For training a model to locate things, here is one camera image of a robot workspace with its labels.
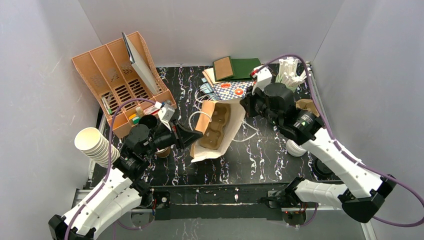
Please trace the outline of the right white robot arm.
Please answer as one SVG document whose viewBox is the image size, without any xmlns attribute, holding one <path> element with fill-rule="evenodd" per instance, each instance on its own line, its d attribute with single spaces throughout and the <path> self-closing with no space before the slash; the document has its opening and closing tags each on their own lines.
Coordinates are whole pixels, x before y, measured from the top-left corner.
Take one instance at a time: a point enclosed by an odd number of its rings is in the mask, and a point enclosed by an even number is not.
<svg viewBox="0 0 424 240">
<path fill-rule="evenodd" d="M 296 107 L 294 94 L 282 83 L 260 89 L 249 86 L 240 100 L 248 118 L 261 116 L 287 139 L 317 157 L 341 184 L 314 182 L 296 177 L 284 190 L 261 201 L 281 207 L 299 203 L 321 203 L 342 209 L 352 219 L 367 223 L 397 185 L 391 176 L 381 176 L 349 160 L 326 131 L 323 120 L 313 112 Z"/>
</svg>

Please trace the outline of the stack of pulp cup carriers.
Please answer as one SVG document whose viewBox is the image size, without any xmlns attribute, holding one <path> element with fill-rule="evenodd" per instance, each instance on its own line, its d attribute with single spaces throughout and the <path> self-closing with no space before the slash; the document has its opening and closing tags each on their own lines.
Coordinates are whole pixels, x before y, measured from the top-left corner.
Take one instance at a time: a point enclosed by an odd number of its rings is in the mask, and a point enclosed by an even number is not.
<svg viewBox="0 0 424 240">
<path fill-rule="evenodd" d="M 312 99 L 300 99 L 295 102 L 297 108 L 312 112 L 316 117 L 319 117 L 319 111 L 317 110 L 314 101 Z"/>
</svg>

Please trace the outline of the single pulp cup carrier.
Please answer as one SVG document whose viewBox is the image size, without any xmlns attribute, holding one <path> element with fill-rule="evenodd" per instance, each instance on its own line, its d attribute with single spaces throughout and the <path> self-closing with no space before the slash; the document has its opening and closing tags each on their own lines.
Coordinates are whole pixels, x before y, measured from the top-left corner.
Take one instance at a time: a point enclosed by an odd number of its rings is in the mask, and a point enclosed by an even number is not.
<svg viewBox="0 0 424 240">
<path fill-rule="evenodd" d="M 211 122 L 199 141 L 199 145 L 206 149 L 217 150 L 223 139 L 225 127 L 229 121 L 231 107 L 227 103 L 217 103 L 214 107 Z"/>
</svg>

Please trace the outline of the kraft paper takeout bag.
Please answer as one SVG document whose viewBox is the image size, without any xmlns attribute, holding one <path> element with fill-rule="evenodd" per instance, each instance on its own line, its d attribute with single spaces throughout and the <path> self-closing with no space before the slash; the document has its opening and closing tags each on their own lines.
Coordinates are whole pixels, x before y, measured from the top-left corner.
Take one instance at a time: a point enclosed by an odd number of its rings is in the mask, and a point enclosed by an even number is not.
<svg viewBox="0 0 424 240">
<path fill-rule="evenodd" d="M 234 141 L 245 117 L 245 110 L 240 105 L 240 100 L 240 98 L 220 101 L 204 100 L 201 105 L 201 110 L 192 114 L 193 116 L 198 114 L 198 119 L 194 130 L 202 132 L 204 136 L 209 123 L 212 121 L 212 113 L 215 109 L 215 105 L 220 103 L 229 104 L 230 106 L 229 121 L 225 126 L 224 138 L 220 147 L 216 150 L 204 148 L 200 146 L 200 139 L 202 138 L 196 140 L 191 145 L 190 149 L 192 163 L 200 162 L 206 159 L 217 159 L 225 154 L 231 142 Z"/>
</svg>

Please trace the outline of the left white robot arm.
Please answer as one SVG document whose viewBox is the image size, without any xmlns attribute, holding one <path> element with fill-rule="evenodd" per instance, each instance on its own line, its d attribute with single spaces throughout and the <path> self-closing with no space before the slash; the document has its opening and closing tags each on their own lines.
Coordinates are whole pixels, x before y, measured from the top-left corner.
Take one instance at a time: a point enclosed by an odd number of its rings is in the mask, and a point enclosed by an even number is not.
<svg viewBox="0 0 424 240">
<path fill-rule="evenodd" d="M 96 240 L 113 222 L 130 210 L 159 204 L 152 187 L 141 180 L 149 165 L 148 158 L 159 150 L 175 146 L 184 150 L 203 137 L 198 130 L 172 118 L 169 126 L 145 115 L 124 140 L 120 157 L 109 175 L 64 215 L 53 215 L 48 227 L 54 240 Z"/>
</svg>

